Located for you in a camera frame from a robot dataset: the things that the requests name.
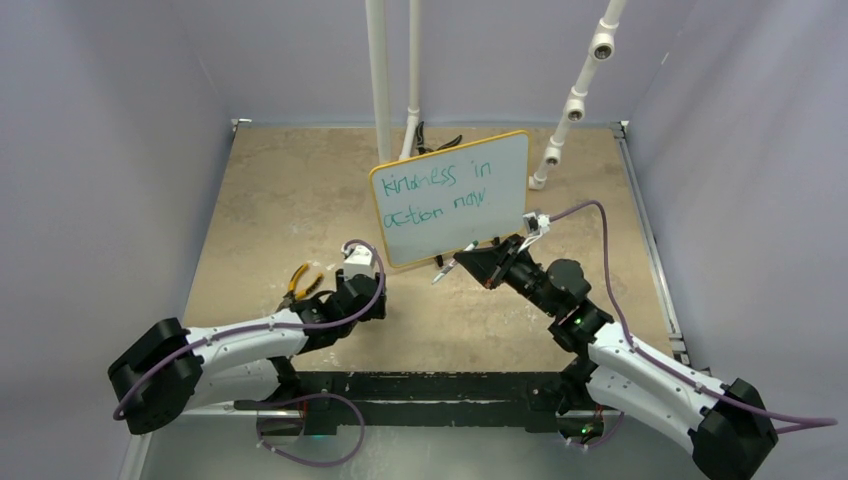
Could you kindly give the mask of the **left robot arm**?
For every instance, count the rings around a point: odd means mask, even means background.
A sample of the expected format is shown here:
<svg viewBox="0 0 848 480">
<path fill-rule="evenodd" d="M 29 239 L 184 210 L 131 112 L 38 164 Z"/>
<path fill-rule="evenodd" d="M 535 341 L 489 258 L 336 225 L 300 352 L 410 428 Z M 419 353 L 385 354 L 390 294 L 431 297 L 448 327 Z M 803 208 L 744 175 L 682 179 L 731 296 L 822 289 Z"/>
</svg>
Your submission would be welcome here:
<svg viewBox="0 0 848 480">
<path fill-rule="evenodd" d="M 340 277 L 325 299 L 295 302 L 264 318 L 186 328 L 156 322 L 107 370 L 113 413 L 133 435 L 158 430 L 184 411 L 230 400 L 284 409 L 297 399 L 293 357 L 334 345 L 356 323 L 385 316 L 382 273 Z"/>
</svg>

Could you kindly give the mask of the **yellow framed whiteboard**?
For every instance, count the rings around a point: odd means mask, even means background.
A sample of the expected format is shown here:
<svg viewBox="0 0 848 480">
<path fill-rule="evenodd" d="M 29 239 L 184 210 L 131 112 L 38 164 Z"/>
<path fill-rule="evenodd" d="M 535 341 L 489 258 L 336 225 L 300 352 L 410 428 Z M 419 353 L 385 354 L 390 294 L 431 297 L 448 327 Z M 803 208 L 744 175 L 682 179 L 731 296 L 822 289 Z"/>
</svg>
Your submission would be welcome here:
<svg viewBox="0 0 848 480">
<path fill-rule="evenodd" d="M 522 230 L 530 140 L 517 130 L 373 168 L 388 264 L 404 267 Z"/>
</svg>

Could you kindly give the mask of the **white green marker pen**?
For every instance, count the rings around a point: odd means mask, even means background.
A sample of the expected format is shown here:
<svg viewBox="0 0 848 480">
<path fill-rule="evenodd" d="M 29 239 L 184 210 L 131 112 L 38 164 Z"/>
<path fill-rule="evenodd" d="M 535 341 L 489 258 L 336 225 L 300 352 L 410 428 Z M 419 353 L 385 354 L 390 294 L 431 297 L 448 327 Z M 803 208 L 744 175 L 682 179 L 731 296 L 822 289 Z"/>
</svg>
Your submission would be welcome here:
<svg viewBox="0 0 848 480">
<path fill-rule="evenodd" d="M 464 249 L 461 250 L 461 253 L 469 252 L 474 250 L 479 245 L 477 240 L 473 240 L 469 243 Z M 457 266 L 458 262 L 455 257 L 453 257 L 449 262 L 447 262 L 439 271 L 439 273 L 432 279 L 431 284 L 435 285 L 439 281 L 441 281 L 445 276 L 447 276 L 450 271 Z"/>
</svg>

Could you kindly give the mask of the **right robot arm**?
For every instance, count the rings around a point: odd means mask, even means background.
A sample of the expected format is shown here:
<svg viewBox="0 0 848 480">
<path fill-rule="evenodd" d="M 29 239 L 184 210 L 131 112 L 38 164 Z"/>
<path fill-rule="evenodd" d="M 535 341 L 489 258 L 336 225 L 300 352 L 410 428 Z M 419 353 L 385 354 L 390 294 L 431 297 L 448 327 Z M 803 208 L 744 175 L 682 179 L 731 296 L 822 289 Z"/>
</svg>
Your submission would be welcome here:
<svg viewBox="0 0 848 480">
<path fill-rule="evenodd" d="M 623 324 L 590 300 L 579 262 L 542 267 L 523 242 L 512 235 L 453 258 L 484 288 L 507 285 L 551 317 L 554 341 L 575 354 L 559 384 L 540 397 L 558 413 L 589 403 L 611 407 L 682 447 L 708 478 L 752 478 L 778 442 L 757 389 L 742 379 L 727 384 L 626 338 Z"/>
</svg>

